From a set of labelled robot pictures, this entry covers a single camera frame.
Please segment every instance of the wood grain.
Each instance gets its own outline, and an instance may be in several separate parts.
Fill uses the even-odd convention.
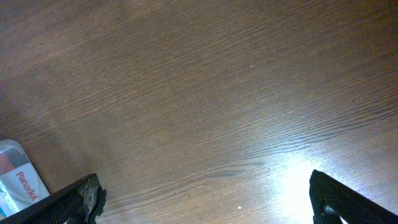
[[[1,136],[98,223],[311,223],[312,169],[398,213],[395,1],[1,4]]]

